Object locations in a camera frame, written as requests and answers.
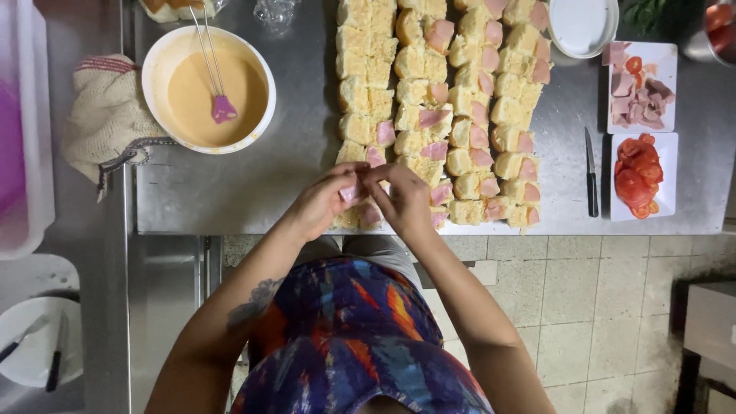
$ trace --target cloth towel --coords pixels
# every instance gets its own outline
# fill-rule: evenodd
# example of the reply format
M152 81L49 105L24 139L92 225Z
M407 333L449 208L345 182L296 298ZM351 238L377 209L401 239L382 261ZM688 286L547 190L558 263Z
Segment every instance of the cloth towel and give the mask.
M77 99L61 143L64 158L97 184L123 164L148 161L151 146L176 144L149 112L141 71L123 55L88 56L74 70Z

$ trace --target tiled floor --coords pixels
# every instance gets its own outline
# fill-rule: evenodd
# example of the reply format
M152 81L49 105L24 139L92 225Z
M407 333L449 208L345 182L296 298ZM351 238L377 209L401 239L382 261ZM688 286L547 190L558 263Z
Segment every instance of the tiled floor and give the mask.
M228 237L227 265L236 265L258 237ZM519 329L559 414L667 413L682 349L668 332L672 281L726 264L736 252L732 236L445 241L461 260L476 261L472 271ZM425 298L445 348L467 364L436 290Z

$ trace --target tattoo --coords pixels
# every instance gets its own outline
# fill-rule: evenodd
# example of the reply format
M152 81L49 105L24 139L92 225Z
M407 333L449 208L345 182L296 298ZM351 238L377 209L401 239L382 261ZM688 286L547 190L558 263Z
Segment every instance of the tattoo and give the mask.
M250 299L227 314L227 330L240 326L243 322L258 319L269 307L278 288L286 277L278 280L267 279L258 283L250 293Z

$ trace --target kitchen knife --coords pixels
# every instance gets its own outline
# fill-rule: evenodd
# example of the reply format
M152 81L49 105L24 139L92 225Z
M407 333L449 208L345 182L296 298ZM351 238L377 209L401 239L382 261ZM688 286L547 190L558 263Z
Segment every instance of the kitchen knife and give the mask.
M585 147L588 152L588 215L598 216L598 187L595 184L595 162L593 160L593 145L590 143L590 132L585 127Z
M28 337L28 335L38 332L38 330L43 328L48 322L49 317L46 315L37 317L36 320L34 320L33 323L31 323L30 326L28 326L28 328L26 328L26 330L18 337L18 340L12 341L8 346L0 351L0 362L5 361L5 358L8 358L13 351L17 349L21 342Z
M61 356L66 345L66 337L69 330L69 319L66 317L66 313L61 311L61 317L59 317L59 334L56 337L56 349L54 350L54 356L51 360L51 368L49 369L49 379L46 381L46 392L50 393L56 390L56 386L59 385L59 374L61 369Z

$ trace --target hand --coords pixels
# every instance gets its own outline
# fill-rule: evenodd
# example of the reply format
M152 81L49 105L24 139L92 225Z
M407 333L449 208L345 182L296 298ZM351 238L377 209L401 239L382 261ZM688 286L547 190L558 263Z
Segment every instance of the hand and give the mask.
M358 173L370 169L367 162L343 163L335 166L316 183L303 189L280 221L289 222L290 229L300 240L310 242L321 236L338 214L367 197L360 194L344 202L339 191L358 183Z
M391 183L391 197L379 182ZM436 234L429 211L429 186L401 164L384 164L371 169L363 184L401 239L424 238Z

